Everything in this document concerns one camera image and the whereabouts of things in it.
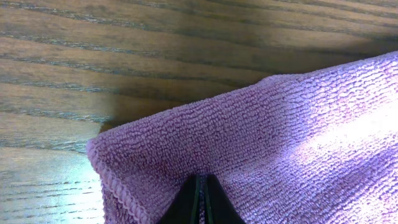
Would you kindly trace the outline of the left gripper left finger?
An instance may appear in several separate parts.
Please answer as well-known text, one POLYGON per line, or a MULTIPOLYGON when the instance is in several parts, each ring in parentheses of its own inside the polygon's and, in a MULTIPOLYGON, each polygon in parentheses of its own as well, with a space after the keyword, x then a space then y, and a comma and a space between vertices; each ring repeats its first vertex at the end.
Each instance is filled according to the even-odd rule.
POLYGON ((158 224, 199 224, 200 189, 200 176, 191 175, 158 224))

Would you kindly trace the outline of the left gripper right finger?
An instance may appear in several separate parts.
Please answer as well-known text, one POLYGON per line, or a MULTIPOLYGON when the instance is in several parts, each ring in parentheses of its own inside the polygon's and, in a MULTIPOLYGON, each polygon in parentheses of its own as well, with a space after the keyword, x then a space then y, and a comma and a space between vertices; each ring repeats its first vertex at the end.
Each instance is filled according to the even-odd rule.
POLYGON ((204 192, 206 224, 245 224, 234 209, 216 175, 207 176, 204 192))

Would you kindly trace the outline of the purple microfiber cloth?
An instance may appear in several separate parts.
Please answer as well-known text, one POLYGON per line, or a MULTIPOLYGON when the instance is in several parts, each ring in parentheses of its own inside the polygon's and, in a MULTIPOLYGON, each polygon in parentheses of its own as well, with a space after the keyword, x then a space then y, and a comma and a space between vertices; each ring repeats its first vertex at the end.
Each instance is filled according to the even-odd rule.
POLYGON ((397 222, 397 53, 255 85, 88 141, 106 223, 158 223, 214 174, 245 223, 397 222))

